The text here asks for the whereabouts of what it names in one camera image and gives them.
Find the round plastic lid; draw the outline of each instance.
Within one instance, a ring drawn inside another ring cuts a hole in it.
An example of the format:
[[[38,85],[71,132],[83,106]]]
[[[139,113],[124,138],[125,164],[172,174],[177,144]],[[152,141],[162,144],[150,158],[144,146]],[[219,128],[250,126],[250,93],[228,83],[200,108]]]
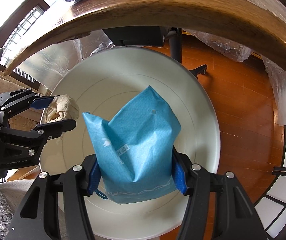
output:
[[[110,120],[134,96],[152,86],[171,106],[182,130],[174,145],[209,172],[217,172],[220,134],[214,108],[197,79],[175,60],[150,49],[121,47],[97,53],[77,64],[53,95],[68,94],[80,112]],[[42,171],[64,173],[94,150],[80,116],[73,131],[47,142]],[[105,192],[101,180],[99,190]],[[174,191],[158,199],[119,205],[93,194],[85,198],[94,234],[108,239],[150,239],[182,223],[188,196]],[[63,196],[59,206],[64,210]]]

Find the beige fabric bundle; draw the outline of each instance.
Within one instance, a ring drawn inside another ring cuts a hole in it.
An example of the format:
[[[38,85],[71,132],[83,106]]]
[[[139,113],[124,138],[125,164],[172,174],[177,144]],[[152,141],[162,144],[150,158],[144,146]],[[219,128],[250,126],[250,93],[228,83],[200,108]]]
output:
[[[68,95],[57,96],[48,106],[45,113],[45,122],[56,122],[66,119],[78,119],[80,109],[76,101]]]

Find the blue fabric pouch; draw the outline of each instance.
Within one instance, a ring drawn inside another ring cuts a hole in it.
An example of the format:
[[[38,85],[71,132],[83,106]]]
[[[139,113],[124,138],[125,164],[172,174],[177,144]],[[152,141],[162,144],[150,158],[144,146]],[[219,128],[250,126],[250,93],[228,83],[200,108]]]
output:
[[[151,86],[111,121],[90,113],[83,113],[83,118],[110,200],[134,203],[176,190],[171,176],[172,148],[181,125]]]

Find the curved wooden surface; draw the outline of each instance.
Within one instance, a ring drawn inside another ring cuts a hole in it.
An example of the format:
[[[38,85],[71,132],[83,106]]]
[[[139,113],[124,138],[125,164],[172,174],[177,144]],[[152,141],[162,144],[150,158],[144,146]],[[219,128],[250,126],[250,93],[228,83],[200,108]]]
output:
[[[4,74],[51,44],[94,30],[131,25],[213,33],[260,52],[286,71],[286,24],[246,0],[82,0],[64,10],[49,10],[54,15],[51,21],[44,17],[23,36],[23,49]]]

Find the reddish-brown floor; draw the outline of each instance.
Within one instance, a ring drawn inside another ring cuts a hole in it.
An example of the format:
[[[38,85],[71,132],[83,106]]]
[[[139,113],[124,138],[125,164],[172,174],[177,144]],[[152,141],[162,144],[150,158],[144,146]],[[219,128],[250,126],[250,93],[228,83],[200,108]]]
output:
[[[170,55],[168,44],[150,48]],[[278,126],[277,109],[268,75],[260,59],[251,56],[234,62],[195,37],[183,39],[182,64],[194,69],[207,64],[198,79],[209,95],[221,132],[219,174],[233,171],[255,202],[270,185],[274,166],[281,164],[284,128]],[[211,193],[204,239],[211,239],[214,221]],[[160,237],[175,240],[179,227]]]

